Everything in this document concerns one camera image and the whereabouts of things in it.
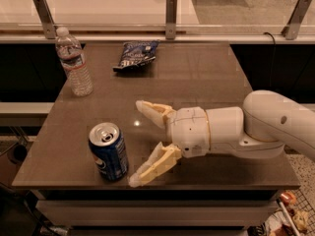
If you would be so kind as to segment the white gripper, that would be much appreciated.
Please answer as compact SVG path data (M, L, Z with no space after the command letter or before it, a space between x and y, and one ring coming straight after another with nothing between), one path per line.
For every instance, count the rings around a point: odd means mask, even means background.
M209 152L210 128L208 116L202 108L181 108L175 111L169 105L144 100L137 100L136 107L161 129L166 128L168 120L168 137L173 145L165 147L158 143L148 160L129 178L130 187L137 188L152 182L174 167L182 155L192 158Z

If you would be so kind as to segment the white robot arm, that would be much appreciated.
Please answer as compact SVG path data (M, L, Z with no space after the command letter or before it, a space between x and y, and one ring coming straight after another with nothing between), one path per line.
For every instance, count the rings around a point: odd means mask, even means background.
M136 106L166 131L170 144L157 144L129 178L132 188L154 181L182 157L228 153L241 158L272 158L288 146L315 160L315 112L273 91L252 91L241 107L175 110L144 100L138 100Z

